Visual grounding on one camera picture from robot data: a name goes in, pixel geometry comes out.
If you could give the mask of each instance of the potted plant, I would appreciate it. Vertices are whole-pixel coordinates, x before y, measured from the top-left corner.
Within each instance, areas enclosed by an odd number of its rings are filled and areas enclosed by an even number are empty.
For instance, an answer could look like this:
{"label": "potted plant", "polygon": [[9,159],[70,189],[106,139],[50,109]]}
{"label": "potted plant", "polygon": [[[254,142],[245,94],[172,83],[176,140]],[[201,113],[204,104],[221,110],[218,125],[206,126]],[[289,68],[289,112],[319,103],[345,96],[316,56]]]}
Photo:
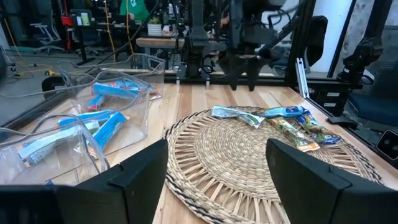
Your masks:
{"label": "potted plant", "polygon": [[153,36],[161,36],[162,35],[162,24],[160,23],[159,18],[153,17],[148,22],[148,35],[153,35]]}

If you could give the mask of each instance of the clear plastic bin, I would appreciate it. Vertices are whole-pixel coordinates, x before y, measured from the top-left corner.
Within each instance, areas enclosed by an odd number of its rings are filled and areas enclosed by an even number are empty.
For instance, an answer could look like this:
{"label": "clear plastic bin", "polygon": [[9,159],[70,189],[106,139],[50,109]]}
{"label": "clear plastic bin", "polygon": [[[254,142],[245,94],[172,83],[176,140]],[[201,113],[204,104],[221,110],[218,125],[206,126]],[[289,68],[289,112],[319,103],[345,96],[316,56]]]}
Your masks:
{"label": "clear plastic bin", "polygon": [[67,80],[67,77],[87,71],[94,77],[103,71],[123,72],[150,84],[150,100],[161,98],[164,94],[165,60],[150,55],[132,54],[125,61],[99,65],[77,65],[69,60],[61,60],[57,65]]}
{"label": "clear plastic bin", "polygon": [[[60,119],[72,123],[53,126]],[[76,116],[48,116],[30,133],[1,128],[0,185],[76,185],[109,168],[86,126]]]}
{"label": "clear plastic bin", "polygon": [[[66,78],[71,83],[67,88],[24,96],[0,95],[1,98],[7,98],[4,101],[11,101],[14,105],[18,105],[18,101],[31,101],[29,98],[40,98],[40,104],[46,105],[44,109],[28,110],[24,115],[27,120],[24,121],[25,124],[12,129],[30,132],[31,124],[39,117],[74,114],[93,130],[94,139],[103,155],[134,144],[147,136],[150,93],[148,83],[131,75],[109,71],[100,72],[95,77],[81,74]],[[40,128],[43,131],[62,125],[65,123],[58,120]]]}

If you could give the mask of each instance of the wooden table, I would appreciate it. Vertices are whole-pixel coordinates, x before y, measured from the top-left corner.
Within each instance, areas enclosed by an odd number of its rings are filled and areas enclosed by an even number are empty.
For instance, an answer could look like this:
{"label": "wooden table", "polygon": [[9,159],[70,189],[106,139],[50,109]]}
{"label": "wooden table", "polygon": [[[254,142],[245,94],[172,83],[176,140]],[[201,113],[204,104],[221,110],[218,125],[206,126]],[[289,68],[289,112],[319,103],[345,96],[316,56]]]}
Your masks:
{"label": "wooden table", "polygon": [[[311,110],[320,124],[339,134],[362,151],[376,167],[385,184],[390,188],[398,190],[398,170],[390,166],[343,128],[328,124],[326,122],[326,115],[304,100],[291,88],[287,87],[256,86],[254,91],[249,92],[247,86],[238,86],[236,91],[231,91],[227,85],[210,85],[209,89],[206,90],[202,85],[177,86],[174,84],[165,84],[163,98],[150,102],[148,136],[142,141],[120,150],[118,150],[118,145],[107,147],[106,151],[108,151],[108,155],[106,157],[109,163],[111,166],[120,163],[159,140],[165,130],[169,129],[178,120],[194,112],[210,109],[214,105],[259,106],[263,108],[292,105],[304,106]],[[65,111],[66,108],[68,108],[67,103],[64,103],[49,113],[60,113]],[[205,222],[194,216],[164,185],[154,223],[191,224]]]}

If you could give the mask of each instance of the green shirt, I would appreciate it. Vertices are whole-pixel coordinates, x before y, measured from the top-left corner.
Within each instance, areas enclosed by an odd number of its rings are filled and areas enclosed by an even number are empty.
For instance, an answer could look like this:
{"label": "green shirt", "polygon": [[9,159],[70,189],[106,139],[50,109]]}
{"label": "green shirt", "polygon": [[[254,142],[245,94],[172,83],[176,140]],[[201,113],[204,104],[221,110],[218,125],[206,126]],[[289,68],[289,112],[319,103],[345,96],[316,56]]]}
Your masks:
{"label": "green shirt", "polygon": [[126,1],[129,6],[129,13],[134,14],[135,21],[143,21],[149,16],[149,12],[145,7],[144,0],[122,0],[120,5],[120,15],[126,15]]}

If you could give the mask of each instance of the round woven placemat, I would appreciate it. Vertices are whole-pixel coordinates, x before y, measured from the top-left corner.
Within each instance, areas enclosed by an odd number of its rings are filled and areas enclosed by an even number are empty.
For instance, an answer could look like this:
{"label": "round woven placemat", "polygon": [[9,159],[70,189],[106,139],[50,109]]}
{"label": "round woven placemat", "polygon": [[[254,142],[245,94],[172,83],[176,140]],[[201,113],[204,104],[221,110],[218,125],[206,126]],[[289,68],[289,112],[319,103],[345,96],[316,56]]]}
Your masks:
{"label": "round woven placemat", "polygon": [[[208,223],[289,223],[265,154],[268,138],[289,142],[268,122],[253,129],[236,119],[211,117],[206,110],[175,123],[164,138],[169,141],[166,183],[195,215]],[[344,140],[309,154],[382,184],[368,159]]]}

